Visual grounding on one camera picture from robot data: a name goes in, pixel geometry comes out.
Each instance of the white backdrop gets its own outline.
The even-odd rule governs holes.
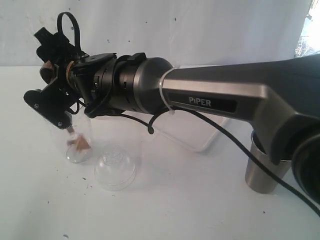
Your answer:
[[[93,55],[145,52],[174,65],[293,57],[311,0],[0,0],[0,66],[41,65],[33,34],[60,12],[80,25]],[[73,38],[71,23],[65,34]]]

